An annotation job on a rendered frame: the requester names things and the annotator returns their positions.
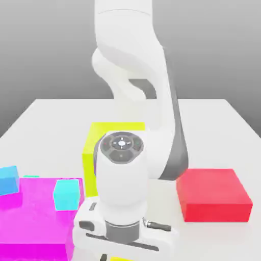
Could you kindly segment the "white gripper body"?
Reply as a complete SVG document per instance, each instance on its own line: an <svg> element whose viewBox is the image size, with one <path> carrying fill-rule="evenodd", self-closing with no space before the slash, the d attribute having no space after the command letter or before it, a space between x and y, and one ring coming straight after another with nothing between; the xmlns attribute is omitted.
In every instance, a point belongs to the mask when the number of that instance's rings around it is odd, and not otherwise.
<svg viewBox="0 0 261 261"><path fill-rule="evenodd" d="M130 244L111 242L103 235L95 235L76 226L72 230L76 248L92 253L96 258L102 254L133 261L173 261L178 232L140 226L140 237Z"/></svg>

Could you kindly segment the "small cyan cube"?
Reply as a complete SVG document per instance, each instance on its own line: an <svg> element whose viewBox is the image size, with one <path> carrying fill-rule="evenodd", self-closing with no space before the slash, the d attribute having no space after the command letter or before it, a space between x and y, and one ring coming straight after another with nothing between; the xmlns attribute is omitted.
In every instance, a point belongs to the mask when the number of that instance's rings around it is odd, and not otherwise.
<svg viewBox="0 0 261 261"><path fill-rule="evenodd" d="M76 211L80 202L78 179L58 179L53 191L56 211Z"/></svg>

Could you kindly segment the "small blue cube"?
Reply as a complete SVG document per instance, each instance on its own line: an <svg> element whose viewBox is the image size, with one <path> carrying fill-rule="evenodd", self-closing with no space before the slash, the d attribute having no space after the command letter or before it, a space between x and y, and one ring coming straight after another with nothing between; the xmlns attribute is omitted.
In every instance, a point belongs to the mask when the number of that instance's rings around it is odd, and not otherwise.
<svg viewBox="0 0 261 261"><path fill-rule="evenodd" d="M16 166L0 168L0 195L19 192L19 175Z"/></svg>

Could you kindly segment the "large magenta box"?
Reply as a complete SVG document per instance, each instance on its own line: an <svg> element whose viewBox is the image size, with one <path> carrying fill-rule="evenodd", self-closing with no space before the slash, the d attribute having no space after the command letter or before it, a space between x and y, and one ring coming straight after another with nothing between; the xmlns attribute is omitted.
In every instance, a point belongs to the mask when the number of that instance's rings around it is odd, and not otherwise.
<svg viewBox="0 0 261 261"><path fill-rule="evenodd" d="M71 261L75 211L57 211L56 178L0 179L0 261Z"/></svg>

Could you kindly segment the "large yellow-green box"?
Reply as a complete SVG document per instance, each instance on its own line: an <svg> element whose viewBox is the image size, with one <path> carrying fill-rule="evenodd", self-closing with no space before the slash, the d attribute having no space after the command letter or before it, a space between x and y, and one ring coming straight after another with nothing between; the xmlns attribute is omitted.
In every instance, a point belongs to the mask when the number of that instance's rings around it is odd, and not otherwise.
<svg viewBox="0 0 261 261"><path fill-rule="evenodd" d="M93 167L94 147L98 140L109 131L144 131L143 122L92 122L82 152L85 196L97 196L96 177Z"/></svg>

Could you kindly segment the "large red box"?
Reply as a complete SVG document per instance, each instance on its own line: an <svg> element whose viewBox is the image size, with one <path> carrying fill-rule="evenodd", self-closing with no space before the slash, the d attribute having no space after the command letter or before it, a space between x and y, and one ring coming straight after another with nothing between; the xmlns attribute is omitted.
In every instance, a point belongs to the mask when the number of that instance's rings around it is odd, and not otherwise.
<svg viewBox="0 0 261 261"><path fill-rule="evenodd" d="M253 202L233 169L188 169L176 181L185 222L248 222Z"/></svg>

